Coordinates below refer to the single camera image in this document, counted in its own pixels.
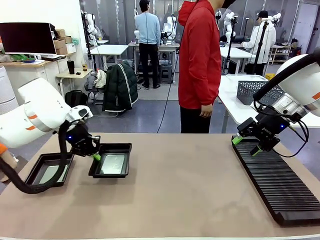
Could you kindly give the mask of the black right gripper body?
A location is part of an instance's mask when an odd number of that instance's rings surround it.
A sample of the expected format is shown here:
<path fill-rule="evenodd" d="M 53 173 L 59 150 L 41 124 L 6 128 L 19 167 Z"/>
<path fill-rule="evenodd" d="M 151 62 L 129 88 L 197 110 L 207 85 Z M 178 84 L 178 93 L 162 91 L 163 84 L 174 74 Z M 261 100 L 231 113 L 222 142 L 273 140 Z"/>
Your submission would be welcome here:
<path fill-rule="evenodd" d="M 262 113 L 257 115 L 257 123 L 261 128 L 257 139 L 261 143 L 279 143 L 280 139 L 277 135 L 290 125 L 290 122 L 282 116 L 270 116 Z"/>

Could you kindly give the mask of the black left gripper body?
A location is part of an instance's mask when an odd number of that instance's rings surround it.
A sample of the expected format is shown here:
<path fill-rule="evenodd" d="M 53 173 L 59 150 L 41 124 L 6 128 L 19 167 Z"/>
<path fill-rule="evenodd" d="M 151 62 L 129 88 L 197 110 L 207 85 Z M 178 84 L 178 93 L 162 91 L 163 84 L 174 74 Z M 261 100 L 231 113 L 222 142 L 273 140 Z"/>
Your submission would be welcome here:
<path fill-rule="evenodd" d="M 66 141 L 71 145 L 70 152 L 74 155 L 87 157 L 97 152 L 97 147 L 93 144 L 92 135 L 88 132 L 85 124 L 77 124 L 66 133 Z"/>

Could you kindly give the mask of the person's right hand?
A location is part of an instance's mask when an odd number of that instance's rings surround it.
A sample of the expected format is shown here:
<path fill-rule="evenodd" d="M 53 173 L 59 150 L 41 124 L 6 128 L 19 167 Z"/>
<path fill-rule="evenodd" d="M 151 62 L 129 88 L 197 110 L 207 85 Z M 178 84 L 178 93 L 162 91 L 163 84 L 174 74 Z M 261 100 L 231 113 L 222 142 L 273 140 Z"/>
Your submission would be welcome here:
<path fill-rule="evenodd" d="M 212 104 L 202 105 L 201 106 L 201 113 L 199 116 L 202 118 L 209 118 L 212 116 L 212 112 L 213 112 L 213 105 Z"/>

